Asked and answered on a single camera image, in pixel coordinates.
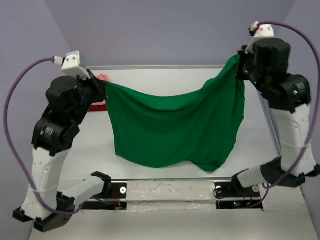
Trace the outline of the green t shirt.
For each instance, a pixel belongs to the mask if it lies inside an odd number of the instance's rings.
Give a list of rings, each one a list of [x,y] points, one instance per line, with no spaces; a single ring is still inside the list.
[[[245,84],[235,79],[239,55],[199,90],[154,96],[108,83],[107,110],[115,154],[151,168],[191,162],[206,172],[232,152],[245,115]]]

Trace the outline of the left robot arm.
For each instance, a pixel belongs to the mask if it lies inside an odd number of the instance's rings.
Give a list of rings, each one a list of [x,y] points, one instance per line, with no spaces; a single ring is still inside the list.
[[[85,79],[61,76],[51,82],[46,91],[48,106],[33,130],[34,185],[29,186],[24,203],[14,210],[13,217],[23,223],[33,221],[33,227],[42,233],[65,226],[87,200],[104,198],[111,191],[111,177],[98,171],[68,190],[58,190],[79,126],[91,105],[106,99],[107,83],[90,70],[87,74]]]

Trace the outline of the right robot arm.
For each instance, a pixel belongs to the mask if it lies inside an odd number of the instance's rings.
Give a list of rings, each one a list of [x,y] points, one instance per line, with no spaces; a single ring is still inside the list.
[[[230,190],[242,196],[249,187],[275,184],[296,188],[315,177],[320,166],[307,143],[311,90],[302,75],[287,72],[291,46],[275,37],[261,38],[243,46],[235,78],[250,81],[267,100],[274,115],[279,135],[280,156],[260,166],[243,170],[232,177]]]

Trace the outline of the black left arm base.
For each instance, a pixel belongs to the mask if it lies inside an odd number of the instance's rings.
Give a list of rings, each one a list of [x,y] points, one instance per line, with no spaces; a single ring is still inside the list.
[[[126,181],[112,181],[108,193],[101,193],[87,200],[81,207],[82,210],[126,210],[127,187]]]

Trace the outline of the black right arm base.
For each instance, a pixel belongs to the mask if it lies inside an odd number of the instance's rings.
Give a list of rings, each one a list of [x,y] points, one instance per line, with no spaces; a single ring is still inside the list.
[[[213,196],[217,210],[263,209],[260,188],[257,185],[249,188],[240,186],[236,190],[229,189],[230,181],[214,183]]]

